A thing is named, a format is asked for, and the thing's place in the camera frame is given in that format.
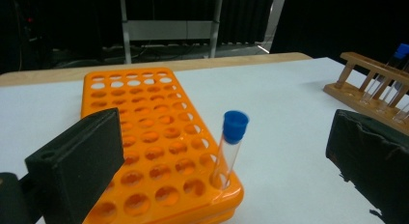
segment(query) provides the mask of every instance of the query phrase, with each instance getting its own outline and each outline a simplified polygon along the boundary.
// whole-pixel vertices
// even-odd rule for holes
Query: orange test tube rack
[[[218,146],[166,68],[96,71],[85,76],[81,116],[118,107],[125,163],[84,223],[220,223],[244,189],[232,173],[210,184]]]

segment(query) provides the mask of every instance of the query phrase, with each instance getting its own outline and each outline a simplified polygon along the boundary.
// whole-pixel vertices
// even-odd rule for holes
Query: glass test tube
[[[248,123],[249,118],[240,111],[228,111],[225,114],[219,153],[210,176],[210,183],[218,189],[229,186],[232,167]]]
[[[396,50],[394,55],[386,64],[387,67],[398,68],[406,55],[409,53],[409,45],[401,43],[399,48]],[[364,104],[369,104],[370,100],[376,95],[376,93],[384,86],[386,78],[383,75],[378,74],[376,78],[370,83],[368,89],[365,91],[364,95],[361,97],[361,102]]]

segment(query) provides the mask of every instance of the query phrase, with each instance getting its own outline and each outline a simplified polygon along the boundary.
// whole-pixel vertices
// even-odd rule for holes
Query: black curtain
[[[104,0],[35,0],[44,35],[53,48],[69,49],[79,56],[99,58],[102,48],[100,4]]]
[[[39,68],[39,41],[32,37],[21,5],[27,0],[0,0],[0,74]]]
[[[313,58],[355,51],[387,62],[409,43],[407,0],[286,0],[270,53]]]
[[[210,20],[214,0],[126,0],[128,19]]]
[[[223,0],[218,42],[263,42],[273,0]]]

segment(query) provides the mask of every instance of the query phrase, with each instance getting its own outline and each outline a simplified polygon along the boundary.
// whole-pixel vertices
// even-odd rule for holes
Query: wooden table edge
[[[173,71],[183,71],[290,62],[308,59],[312,58],[303,53],[291,52],[209,59],[178,60],[170,62],[138,63],[131,65],[111,65],[55,70],[14,71],[0,75],[0,87],[82,80],[84,76],[91,71],[125,70],[155,67],[166,67]]]

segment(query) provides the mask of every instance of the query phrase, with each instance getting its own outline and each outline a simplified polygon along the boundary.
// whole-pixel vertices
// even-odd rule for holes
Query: clear plastic test tube
[[[404,58],[409,53],[409,45],[401,43],[397,48],[394,55],[386,64],[387,67],[392,67],[398,69],[402,64]],[[378,74],[375,80],[370,83],[367,90],[365,90],[364,95],[361,97],[361,102],[364,104],[369,104],[370,100],[376,95],[376,93],[382,88],[383,84],[386,82],[386,78],[383,75]]]
[[[394,116],[393,120],[405,124],[405,120],[409,117],[409,102]]]
[[[409,71],[409,61],[406,63],[406,65],[403,67],[402,70]],[[394,81],[391,88],[389,88],[388,92],[382,98],[382,100],[381,100],[381,102],[379,104],[379,107],[376,109],[376,111],[380,112],[380,113],[385,113],[386,108],[388,106],[391,106],[392,102],[394,102],[395,98],[399,95],[400,90],[403,90],[402,84],[398,83],[397,81]]]
[[[225,189],[229,186],[232,167],[248,123],[249,118],[240,111],[228,111],[225,113],[219,153],[213,173],[210,176],[210,183],[215,188]]]

